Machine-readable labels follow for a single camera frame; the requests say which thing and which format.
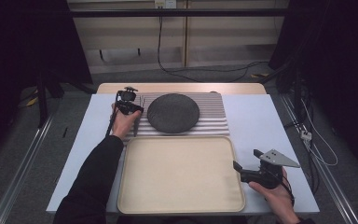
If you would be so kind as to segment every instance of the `person's right hand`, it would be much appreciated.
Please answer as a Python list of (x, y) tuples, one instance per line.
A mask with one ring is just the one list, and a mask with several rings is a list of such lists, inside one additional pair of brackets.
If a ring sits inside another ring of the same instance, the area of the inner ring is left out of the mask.
[[(287, 177), (287, 173), (283, 168), (282, 171), (283, 176)], [(283, 179), (283, 183), (288, 186), (285, 178)], [(300, 219), (293, 209), (290, 195), (282, 185), (279, 185), (275, 189), (266, 189), (256, 182), (250, 182), (249, 187), (262, 194), (266, 198), (268, 205), (278, 219), (278, 222), (282, 224), (293, 224), (300, 222)]]

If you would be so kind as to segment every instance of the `black curtain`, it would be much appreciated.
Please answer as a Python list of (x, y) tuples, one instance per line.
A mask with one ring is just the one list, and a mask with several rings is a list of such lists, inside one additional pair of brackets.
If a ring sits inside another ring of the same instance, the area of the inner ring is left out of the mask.
[[(304, 1), (292, 4), (307, 7)], [(285, 20), (271, 67), (278, 68), (290, 57), (307, 22)], [(321, 25), (319, 38), (300, 62), (301, 72), (334, 128), (358, 158), (358, 1), (330, 1)], [(291, 86), (294, 76), (286, 79)]]
[(46, 80), (91, 83), (90, 71), (70, 17), (24, 11), (69, 11), (66, 0), (0, 0), (0, 141), (17, 111), (21, 90)]

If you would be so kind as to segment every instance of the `black sleeve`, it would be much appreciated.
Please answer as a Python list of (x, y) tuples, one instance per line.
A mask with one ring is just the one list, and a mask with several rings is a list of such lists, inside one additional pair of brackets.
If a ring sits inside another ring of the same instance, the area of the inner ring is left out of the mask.
[(123, 142), (107, 136), (84, 161), (77, 178), (62, 199), (54, 223), (106, 223), (106, 203), (115, 180)]
[(310, 218), (307, 218), (307, 219), (300, 219), (301, 221), (300, 222), (298, 222), (297, 224), (315, 224), (315, 222), (313, 222), (313, 220), (312, 219), (310, 219)]

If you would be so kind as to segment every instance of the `striped tray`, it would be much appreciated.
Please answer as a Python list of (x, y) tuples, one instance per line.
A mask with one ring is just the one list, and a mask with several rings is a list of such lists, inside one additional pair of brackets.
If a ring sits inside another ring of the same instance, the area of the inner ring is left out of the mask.
[[(137, 136), (183, 136), (183, 135), (224, 135), (229, 136), (227, 125), (227, 118), (225, 108), (223, 106), (222, 95), (214, 92), (203, 93), (181, 93), (193, 99), (200, 108), (200, 119), (197, 124), (185, 133), (162, 133), (153, 128), (147, 120), (147, 108), (159, 96), (167, 93), (138, 93), (134, 103), (140, 101), (140, 96), (145, 98), (145, 112), (141, 116)], [(131, 130), (125, 143), (133, 137), (133, 130)]]

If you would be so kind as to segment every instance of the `table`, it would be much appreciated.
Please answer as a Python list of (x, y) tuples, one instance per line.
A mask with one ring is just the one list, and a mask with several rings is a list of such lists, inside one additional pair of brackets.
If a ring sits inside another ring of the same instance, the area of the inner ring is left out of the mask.
[[(226, 110), (230, 138), (236, 151), (237, 160), (244, 169), (258, 170), (259, 159), (253, 156), (253, 149), (267, 152), (277, 149), (287, 157), (298, 162), (296, 154), (287, 138), (275, 106), (260, 84), (249, 83), (109, 83), (98, 89), (92, 96), (88, 111), (77, 134), (62, 176), (55, 189), (47, 211), (54, 213), (61, 199), (67, 194), (76, 178), (77, 172), (90, 151), (102, 140), (111, 113), (110, 104), (118, 90), (133, 86), (140, 92), (159, 91), (217, 91), (222, 94)], [(117, 176), (112, 187), (107, 205), (107, 212), (116, 213), (119, 180), (123, 166), (123, 156), (117, 169)], [(295, 211), (299, 214), (319, 212), (318, 205), (310, 191), (307, 179), (298, 168), (285, 168), (296, 197)], [(264, 198), (242, 183), (246, 206), (239, 213), (231, 215), (262, 215), (270, 213)]]

